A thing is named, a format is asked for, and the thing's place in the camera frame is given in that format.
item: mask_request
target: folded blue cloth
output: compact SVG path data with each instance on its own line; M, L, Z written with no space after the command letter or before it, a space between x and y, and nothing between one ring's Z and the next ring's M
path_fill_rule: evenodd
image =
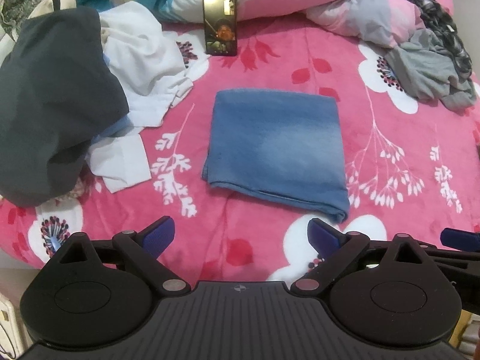
M218 92L202 178L212 187L344 221L350 203L335 99L257 89Z

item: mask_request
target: smartphone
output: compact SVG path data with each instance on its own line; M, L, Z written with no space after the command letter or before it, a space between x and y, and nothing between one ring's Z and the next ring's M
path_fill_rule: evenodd
M203 25L207 54L237 55L237 0L203 0Z

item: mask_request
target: braided scarf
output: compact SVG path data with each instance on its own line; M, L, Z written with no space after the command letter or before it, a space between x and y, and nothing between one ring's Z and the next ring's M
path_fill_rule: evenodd
M457 26L452 17L443 10L436 0L408 0L419 7L426 28L432 30L443 46L452 54L452 60L459 78L466 80L472 74L472 60L458 36Z

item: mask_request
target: pink floral bedsheet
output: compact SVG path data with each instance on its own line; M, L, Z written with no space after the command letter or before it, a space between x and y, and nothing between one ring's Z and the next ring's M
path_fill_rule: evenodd
M82 197L37 209L5 201L2 249L41 267L73 232L108 239L169 215L176 237L160 261L190 283L291 283L320 263L306 226L322 215L212 190L200 178L215 94L239 87L337 100L351 204L349 219L336 225L341 231L357 230L373 239L407 232L438 245L444 227L480 230L476 109L457 115L441 103L417 103L404 93L381 52L324 31L302 15L243 23L238 56L231 58L207 59L202 31L183 31L173 36L197 80L161 127L141 134L152 180L111 194L100 179L87 177L89 190Z

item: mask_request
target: white branch print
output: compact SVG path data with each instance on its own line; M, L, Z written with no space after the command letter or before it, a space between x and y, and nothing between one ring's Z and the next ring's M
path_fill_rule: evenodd
M374 107L371 102L368 88L365 86L372 126L365 147L354 155L353 160L346 164L346 187L349 191L350 205L358 208L363 195L381 205L393 209L396 202L402 203L404 195L418 196L425 187L423 180L416 177L405 161L404 150L391 142L379 130ZM367 152L373 154L375 160L375 174L366 179L362 174L363 161Z
M455 205L457 214L463 211L460 199L457 196L457 192L450 188L450 180L453 178L451 170L443 164L442 156L440 155L440 145L437 142L437 146L434 146L430 150L430 159L437 164L435 165L435 173L433 174L435 180L440 186L440 194L445 198L448 207Z
M175 198L178 198L181 203L181 214L188 218L197 214L197 208L194 200L189 196L188 187L177 182L175 173L183 173L191 169L190 159L186 158L183 154L177 153L177 146L183 128L194 107L195 104L191 106L185 116L180 130L174 133L162 134L162 139L157 141L155 149L163 152L173 147L173 151L168 157L158 157L157 162L153 163L150 168L152 174L157 176L157 180L153 183L153 186L156 191L163 194L163 204L172 204Z

